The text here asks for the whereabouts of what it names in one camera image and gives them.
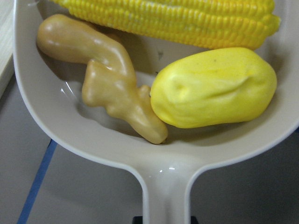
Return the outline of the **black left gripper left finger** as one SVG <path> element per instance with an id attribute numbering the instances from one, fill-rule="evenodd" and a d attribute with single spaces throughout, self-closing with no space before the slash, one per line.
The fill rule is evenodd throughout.
<path id="1" fill-rule="evenodd" d="M 132 224 L 143 224 L 143 216 L 133 217 Z"/>

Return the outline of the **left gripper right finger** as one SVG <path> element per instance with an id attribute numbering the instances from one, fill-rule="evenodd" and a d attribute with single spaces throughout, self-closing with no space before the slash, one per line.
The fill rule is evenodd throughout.
<path id="1" fill-rule="evenodd" d="M 197 218 L 195 216 L 191 216 L 190 218 L 190 224 L 199 224 Z"/>

